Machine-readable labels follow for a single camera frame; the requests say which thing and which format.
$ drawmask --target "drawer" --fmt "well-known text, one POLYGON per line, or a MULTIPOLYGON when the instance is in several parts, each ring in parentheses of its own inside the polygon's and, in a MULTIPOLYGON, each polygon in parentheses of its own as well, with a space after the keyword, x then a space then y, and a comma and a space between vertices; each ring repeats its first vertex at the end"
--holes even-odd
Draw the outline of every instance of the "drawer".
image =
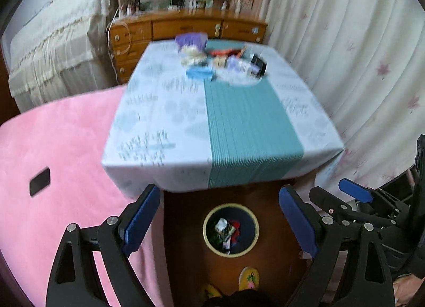
POLYGON ((125 45, 130 42, 141 40, 152 40, 152 28, 150 22, 130 23, 128 30, 120 24, 114 24, 109 33, 109 39, 114 47, 125 45))
POLYGON ((121 84, 128 82, 138 62, 139 60, 132 60, 131 62, 116 63, 116 73, 121 84))
POLYGON ((150 42, 150 40, 137 41, 131 42, 130 47, 128 47, 128 44, 115 47, 113 50, 115 61, 126 62, 128 60, 140 59, 150 42))
POLYGON ((224 21, 222 38, 262 43, 266 26, 235 21, 224 21))
POLYGON ((222 22, 213 19, 180 19, 154 22, 152 28, 154 40, 174 38, 176 35, 190 32, 205 32, 209 38, 219 38, 222 22))

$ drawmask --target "plastic bag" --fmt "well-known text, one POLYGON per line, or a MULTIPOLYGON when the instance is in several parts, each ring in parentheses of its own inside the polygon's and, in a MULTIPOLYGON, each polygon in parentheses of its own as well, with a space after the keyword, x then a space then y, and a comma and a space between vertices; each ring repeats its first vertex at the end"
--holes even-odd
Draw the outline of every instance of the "plastic bag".
POLYGON ((198 50, 204 51, 208 41, 207 33, 187 33, 176 36, 176 43, 178 48, 183 46, 196 46, 198 50))

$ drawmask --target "yellow slipper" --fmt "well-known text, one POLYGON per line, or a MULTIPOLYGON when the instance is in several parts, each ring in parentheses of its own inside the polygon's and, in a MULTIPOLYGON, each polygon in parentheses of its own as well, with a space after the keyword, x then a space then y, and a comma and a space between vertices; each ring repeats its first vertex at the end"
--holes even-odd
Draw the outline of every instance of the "yellow slipper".
POLYGON ((246 289, 258 290, 260 285, 260 274, 253 267, 246 267, 239 275, 239 291, 246 289))
POLYGON ((212 284, 204 285, 203 293, 204 293, 204 296, 207 299, 211 299, 213 297, 222 297, 223 296, 222 293, 220 293, 220 291, 216 287, 214 287, 212 284))

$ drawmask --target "pink bedsheet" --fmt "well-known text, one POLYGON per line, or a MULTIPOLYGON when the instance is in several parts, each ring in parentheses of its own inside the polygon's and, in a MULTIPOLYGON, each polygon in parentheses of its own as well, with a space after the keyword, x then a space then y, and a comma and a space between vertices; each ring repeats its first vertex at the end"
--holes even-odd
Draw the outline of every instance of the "pink bedsheet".
MULTIPOLYGON (((50 270, 66 226, 97 226, 119 215, 126 199, 100 165, 124 87, 48 103, 0 127, 0 251, 36 307, 45 305, 50 270), (50 167, 51 185, 34 197, 29 180, 50 167)), ((161 206, 130 262, 156 307, 173 306, 161 206)), ((95 253, 111 306, 119 306, 95 253)))

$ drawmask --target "wooden dresser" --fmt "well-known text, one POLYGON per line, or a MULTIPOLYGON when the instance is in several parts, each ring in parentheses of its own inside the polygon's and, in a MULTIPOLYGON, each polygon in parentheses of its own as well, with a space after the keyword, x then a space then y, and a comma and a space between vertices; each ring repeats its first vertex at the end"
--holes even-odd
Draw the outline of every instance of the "wooden dresser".
POLYGON ((120 83, 127 83, 151 41, 205 32, 209 38, 262 43, 267 24, 249 15, 220 10, 162 11, 116 21, 110 29, 120 83))

